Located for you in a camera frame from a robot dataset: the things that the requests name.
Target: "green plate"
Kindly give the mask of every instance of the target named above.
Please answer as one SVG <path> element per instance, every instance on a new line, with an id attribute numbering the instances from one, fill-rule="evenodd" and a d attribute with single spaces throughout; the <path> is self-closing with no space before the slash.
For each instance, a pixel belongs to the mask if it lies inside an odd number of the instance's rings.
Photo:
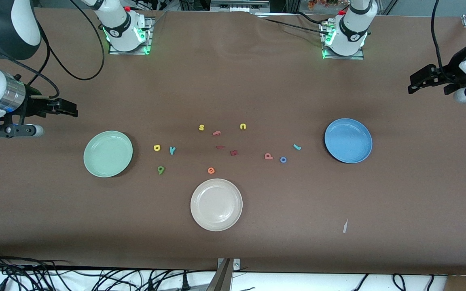
<path id="1" fill-rule="evenodd" d="M 96 177 L 118 175 L 132 158 L 133 144 L 119 131 L 104 131 L 96 135 L 84 151 L 85 168 Z"/>

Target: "brown tabletop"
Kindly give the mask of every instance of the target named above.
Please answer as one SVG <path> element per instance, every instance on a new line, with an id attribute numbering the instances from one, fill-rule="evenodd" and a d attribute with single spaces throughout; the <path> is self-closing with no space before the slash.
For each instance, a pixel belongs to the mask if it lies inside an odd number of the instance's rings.
<path id="1" fill-rule="evenodd" d="M 95 72 L 100 49 L 83 16 L 36 13 L 63 63 Z M 211 269 L 239 257 L 253 271 L 466 274 L 466 105 L 441 87 L 407 94 L 409 75 L 435 63 L 429 21 L 377 17 L 366 59 L 341 61 L 321 58 L 316 34 L 248 13 L 167 13 L 151 55 L 106 55 L 94 80 L 50 60 L 44 74 L 79 117 L 28 118 L 43 137 L 0 139 L 0 253 L 86 266 Z M 466 28 L 459 18 L 436 27 L 446 63 L 466 45 Z M 26 63 L 38 68 L 43 57 L 41 48 Z M 7 61 L 0 68 L 31 77 Z M 327 152 L 324 132 L 337 118 L 370 130 L 373 151 L 360 164 Z M 108 130 L 128 135 L 134 156 L 102 179 L 85 169 L 83 151 Z M 224 232 L 190 213 L 194 189 L 212 177 L 244 200 Z"/>

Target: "plate rim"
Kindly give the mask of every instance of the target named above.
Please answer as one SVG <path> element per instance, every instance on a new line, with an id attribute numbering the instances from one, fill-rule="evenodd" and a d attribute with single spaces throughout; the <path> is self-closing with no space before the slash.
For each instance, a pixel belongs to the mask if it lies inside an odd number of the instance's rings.
<path id="1" fill-rule="evenodd" d="M 235 190 L 237 191 L 237 193 L 238 193 L 238 197 L 240 198 L 240 206 L 239 206 L 240 211 L 239 211 L 238 216 L 235 218 L 234 221 L 232 221 L 231 225 L 229 225 L 229 226 L 226 227 L 226 228 L 220 229 L 220 230 L 210 230 L 210 229 L 207 228 L 206 226 L 201 225 L 201 223 L 199 223 L 199 221 L 196 219 L 195 214 L 194 214 L 194 210 L 193 210 L 193 205 L 194 205 L 194 202 L 193 202 L 193 201 L 194 201 L 194 197 L 197 195 L 197 189 L 198 189 L 202 184 L 207 183 L 207 182 L 209 182 L 209 181 L 214 181 L 214 180 L 215 180 L 215 181 L 225 181 L 227 184 L 230 184 L 231 186 L 233 186 L 233 187 L 235 188 Z M 242 215 L 242 210 L 243 210 L 243 209 L 244 209 L 244 199 L 242 198 L 242 193 L 240 193 L 240 190 L 238 189 L 238 187 L 237 187 L 235 184 L 233 184 L 233 182 L 228 181 L 228 180 L 226 180 L 226 179 L 222 179 L 222 178 L 213 178 L 213 179 L 208 179 L 208 180 L 203 181 L 201 184 L 199 184 L 199 185 L 195 188 L 194 193 L 192 194 L 192 197 L 190 198 L 190 212 L 191 212 L 191 214 L 192 214 L 192 217 L 193 217 L 194 221 L 195 221 L 201 228 L 203 228 L 204 230 L 208 230 L 208 231 L 210 231 L 210 232 L 223 232 L 224 230 L 227 230 L 227 229 L 231 228 L 231 227 L 232 227 L 233 225 L 235 225 L 235 224 L 237 223 L 237 221 L 240 219 L 240 217 L 241 217 L 241 215 Z"/>
<path id="2" fill-rule="evenodd" d="M 86 162 L 86 157 L 89 155 L 89 151 L 90 151 L 90 147 L 89 145 L 94 141 L 96 140 L 97 138 L 101 138 L 102 135 L 104 134 L 114 134 L 115 136 L 120 136 L 121 138 L 124 138 L 124 140 L 127 141 L 127 144 L 131 147 L 131 155 L 127 158 L 128 161 L 127 161 L 127 164 L 125 165 L 125 167 L 123 169 L 121 169 L 120 171 L 118 171 L 117 173 L 114 173 L 112 175 L 97 175 L 96 173 L 93 173 L 91 170 L 89 170 L 89 168 L 87 167 L 87 162 Z M 84 166 L 85 166 L 85 169 L 91 173 L 91 175 L 94 175 L 96 177 L 114 177 L 116 175 L 118 175 L 119 173 L 122 173 L 128 166 L 129 164 L 131 163 L 131 160 L 133 158 L 133 154 L 134 154 L 134 146 L 131 142 L 131 139 L 124 133 L 122 133 L 121 131 L 102 131 L 101 133 L 95 135 L 91 140 L 89 140 L 89 142 L 86 144 L 85 146 L 85 149 L 84 149 L 84 155 L 83 155 L 83 161 L 84 161 Z"/>
<path id="3" fill-rule="evenodd" d="M 339 123 L 339 122 L 342 122 L 342 121 L 351 121 L 351 122 L 355 122 L 356 124 L 358 124 L 359 126 L 361 126 L 364 130 L 366 130 L 366 132 L 368 133 L 368 139 L 370 141 L 370 149 L 368 150 L 368 153 L 364 156 L 364 158 L 360 159 L 360 160 L 357 160 L 355 162 L 348 162 L 346 160 L 342 160 L 341 158 L 335 156 L 331 150 L 329 149 L 329 146 L 328 146 L 328 142 L 327 142 L 327 134 L 328 134 L 328 130 L 333 126 L 334 123 Z M 339 160 L 340 162 L 344 162 L 346 164 L 357 164 L 358 162 L 362 162 L 363 160 L 366 160 L 366 158 L 368 158 L 371 154 L 371 151 L 373 150 L 373 138 L 371 136 L 371 133 L 370 133 L 370 130 L 366 127 L 366 125 L 364 125 L 362 122 L 358 121 L 358 120 L 355 120 L 353 118 L 338 118 L 334 121 L 332 121 L 327 129 L 325 130 L 325 136 L 324 136 L 324 140 L 325 140 L 325 147 L 327 148 L 328 152 L 330 153 L 331 156 L 333 156 L 336 160 Z"/>

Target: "cardboard box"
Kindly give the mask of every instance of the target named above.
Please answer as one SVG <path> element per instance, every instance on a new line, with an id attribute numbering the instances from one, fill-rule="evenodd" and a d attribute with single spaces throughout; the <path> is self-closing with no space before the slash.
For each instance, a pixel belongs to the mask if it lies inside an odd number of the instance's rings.
<path id="1" fill-rule="evenodd" d="M 466 291 L 465 276 L 449 276 L 443 291 Z"/>

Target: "blue plate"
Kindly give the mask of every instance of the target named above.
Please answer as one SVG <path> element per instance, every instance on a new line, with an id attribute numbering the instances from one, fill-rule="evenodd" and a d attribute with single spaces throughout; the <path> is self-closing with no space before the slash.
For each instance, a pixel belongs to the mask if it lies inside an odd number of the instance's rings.
<path id="1" fill-rule="evenodd" d="M 362 123 L 350 118 L 341 118 L 327 127 L 325 144 L 334 158 L 355 164 L 370 155 L 373 141 L 370 131 Z"/>

